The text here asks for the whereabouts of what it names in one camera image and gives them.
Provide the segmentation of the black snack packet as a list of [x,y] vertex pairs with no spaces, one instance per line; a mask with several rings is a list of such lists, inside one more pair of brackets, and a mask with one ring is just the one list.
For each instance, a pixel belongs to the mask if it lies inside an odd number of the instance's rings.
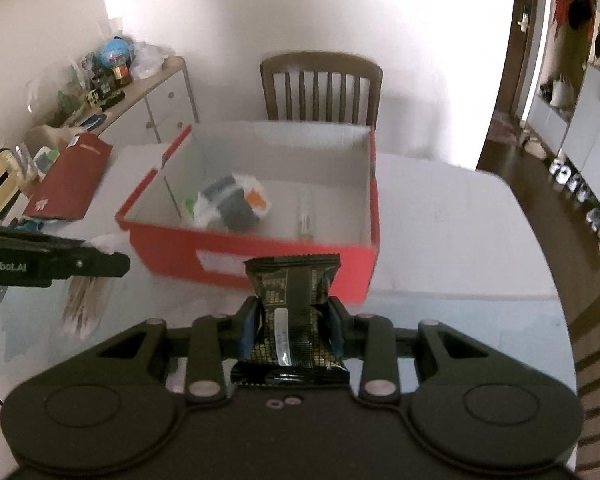
[[257,297],[256,332],[232,382],[258,387],[340,387],[342,326],[329,303],[340,255],[258,257],[245,262]]

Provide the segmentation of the red paper bag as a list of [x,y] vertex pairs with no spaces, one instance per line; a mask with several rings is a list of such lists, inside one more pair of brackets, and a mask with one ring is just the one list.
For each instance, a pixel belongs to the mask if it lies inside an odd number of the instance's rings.
[[41,220],[82,219],[114,147],[93,133],[78,134],[50,167],[23,215]]

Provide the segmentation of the white plastic snack bag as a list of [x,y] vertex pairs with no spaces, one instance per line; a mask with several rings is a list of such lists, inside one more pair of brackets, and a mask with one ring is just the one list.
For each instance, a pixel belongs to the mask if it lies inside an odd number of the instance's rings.
[[245,233],[268,215],[272,203],[263,184],[246,174],[228,174],[213,181],[196,197],[181,202],[186,226],[195,230]]

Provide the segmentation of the red cardboard box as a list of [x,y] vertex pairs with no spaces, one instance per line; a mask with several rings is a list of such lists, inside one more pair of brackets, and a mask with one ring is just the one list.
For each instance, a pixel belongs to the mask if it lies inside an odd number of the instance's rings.
[[336,254],[332,293],[362,304],[379,207],[369,126],[210,122],[186,127],[117,213],[146,268],[246,288],[254,257]]

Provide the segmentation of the white sideboard cabinet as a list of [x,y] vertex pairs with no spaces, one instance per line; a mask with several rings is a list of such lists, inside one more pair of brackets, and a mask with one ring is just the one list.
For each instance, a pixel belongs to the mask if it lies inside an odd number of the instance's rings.
[[94,115],[106,119],[93,130],[105,142],[127,145],[170,143],[189,125],[198,122],[184,58],[170,56],[162,69],[123,88],[124,99],[108,110],[99,107],[79,112],[68,125],[78,126]]

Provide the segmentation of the blue globe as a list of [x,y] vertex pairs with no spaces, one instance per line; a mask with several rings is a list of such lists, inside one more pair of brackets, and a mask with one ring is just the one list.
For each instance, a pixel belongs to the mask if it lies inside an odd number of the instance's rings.
[[129,62],[131,58],[130,45],[120,37],[114,37],[98,51],[99,62],[102,66],[113,70]]

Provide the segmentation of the brown wooden chair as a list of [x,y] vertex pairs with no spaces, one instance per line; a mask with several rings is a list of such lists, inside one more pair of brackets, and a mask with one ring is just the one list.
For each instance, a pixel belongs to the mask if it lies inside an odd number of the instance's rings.
[[384,73],[367,58],[286,52],[262,61],[260,75],[269,120],[377,125]]

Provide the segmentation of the dark wooden door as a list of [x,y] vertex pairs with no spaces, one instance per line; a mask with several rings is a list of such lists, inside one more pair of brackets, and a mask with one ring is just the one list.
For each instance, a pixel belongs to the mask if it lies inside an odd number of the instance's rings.
[[538,0],[514,0],[496,112],[514,117],[529,64]]

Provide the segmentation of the white wall cabinet unit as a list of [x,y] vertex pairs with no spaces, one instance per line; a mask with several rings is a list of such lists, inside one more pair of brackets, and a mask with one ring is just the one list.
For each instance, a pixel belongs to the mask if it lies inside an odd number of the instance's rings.
[[526,121],[600,201],[600,0],[542,0]]

